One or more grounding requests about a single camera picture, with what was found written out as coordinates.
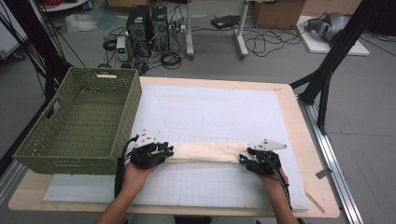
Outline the white floor board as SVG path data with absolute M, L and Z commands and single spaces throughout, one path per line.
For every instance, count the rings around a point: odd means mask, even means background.
M 306 22 L 310 19 L 310 16 L 301 16 L 296 23 L 296 30 L 299 32 L 305 47 L 310 53 L 327 54 L 331 49 L 330 44 L 314 31 L 305 30 Z M 370 52 L 360 41 L 357 41 L 347 55 L 367 57 L 370 55 Z

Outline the brown cardboard box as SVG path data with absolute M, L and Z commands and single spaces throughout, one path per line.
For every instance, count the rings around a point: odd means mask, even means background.
M 294 29 L 306 0 L 275 0 L 255 2 L 252 22 L 256 28 Z

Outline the person's left hand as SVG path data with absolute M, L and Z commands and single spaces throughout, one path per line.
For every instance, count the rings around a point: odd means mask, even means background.
M 122 181 L 123 192 L 138 193 L 144 187 L 149 175 L 157 169 L 157 166 L 149 169 L 140 169 L 132 163 L 125 166 L 124 176 Z

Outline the thin wooden stick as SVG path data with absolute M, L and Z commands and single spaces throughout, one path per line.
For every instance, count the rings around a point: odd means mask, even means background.
M 304 187 L 304 193 L 307 199 L 322 213 L 325 214 L 325 209 L 315 200 L 315 198 L 308 192 L 308 189 Z

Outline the white cabinet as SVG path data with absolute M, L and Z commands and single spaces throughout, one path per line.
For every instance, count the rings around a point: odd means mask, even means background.
M 6 24 L 10 24 L 22 40 L 26 40 L 27 35 L 22 30 L 6 4 L 3 1 L 0 1 L 0 60 L 5 60 L 20 46 L 20 43 L 1 22 L 1 20 L 4 20 Z

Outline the person's right hand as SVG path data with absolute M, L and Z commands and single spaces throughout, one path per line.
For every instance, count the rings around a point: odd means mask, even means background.
M 276 195 L 284 191 L 277 174 L 258 175 L 258 178 L 261 180 L 263 189 L 267 194 Z

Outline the person's grey trousers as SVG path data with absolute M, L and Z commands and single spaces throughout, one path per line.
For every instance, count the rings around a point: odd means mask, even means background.
M 255 217 L 130 215 L 128 224 L 261 224 Z

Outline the slim black computer tower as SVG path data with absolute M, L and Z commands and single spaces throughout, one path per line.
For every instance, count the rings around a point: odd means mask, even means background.
M 168 51 L 169 31 L 167 19 L 167 7 L 155 7 L 151 11 L 151 22 L 157 49 Z

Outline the black metal frame stand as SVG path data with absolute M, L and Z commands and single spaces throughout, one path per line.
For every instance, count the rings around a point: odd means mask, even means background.
M 293 89 L 304 84 L 307 85 L 304 91 L 298 95 L 298 99 L 306 105 L 313 105 L 316 97 L 320 95 L 317 125 L 322 134 L 326 134 L 325 121 L 332 75 L 358 41 L 365 28 L 388 1 L 362 0 L 320 66 L 310 75 L 290 84 Z

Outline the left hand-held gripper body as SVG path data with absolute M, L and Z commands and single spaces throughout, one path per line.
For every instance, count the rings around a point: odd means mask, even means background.
M 157 141 L 147 133 L 141 133 L 129 153 L 130 162 L 140 169 L 149 169 L 165 161 L 165 150 L 158 150 Z

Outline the aluminium rail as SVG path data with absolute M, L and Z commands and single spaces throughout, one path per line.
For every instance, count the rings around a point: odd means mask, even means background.
M 363 224 L 361 213 L 356 205 L 351 191 L 347 185 L 343 171 L 334 154 L 331 141 L 326 133 L 322 133 L 318 126 L 318 112 L 313 105 L 306 105 L 298 102 L 302 112 L 306 116 L 306 123 L 312 129 L 320 158 L 324 162 L 324 168 L 327 169 L 327 177 L 330 178 L 332 188 L 336 192 L 336 201 L 338 208 L 346 218 L 348 224 Z

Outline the cream egg-print shorts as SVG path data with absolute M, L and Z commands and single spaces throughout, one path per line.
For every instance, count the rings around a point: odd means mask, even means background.
M 227 162 L 238 163 L 239 155 L 246 152 L 244 143 L 175 142 L 174 155 L 166 162 Z

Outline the green woven basket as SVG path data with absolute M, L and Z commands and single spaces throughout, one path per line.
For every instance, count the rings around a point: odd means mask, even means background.
M 13 159 L 39 174 L 113 175 L 141 95 L 134 69 L 72 67 Z

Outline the small white power supply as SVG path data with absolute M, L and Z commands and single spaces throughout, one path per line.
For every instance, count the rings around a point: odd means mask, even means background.
M 125 36 L 119 36 L 117 38 L 116 51 L 120 61 L 126 62 L 128 60 L 128 48 Z

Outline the large black computer tower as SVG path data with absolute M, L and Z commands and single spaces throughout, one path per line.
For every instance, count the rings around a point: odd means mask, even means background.
M 152 38 L 149 6 L 132 6 L 126 27 L 134 53 L 148 57 L 149 41 Z

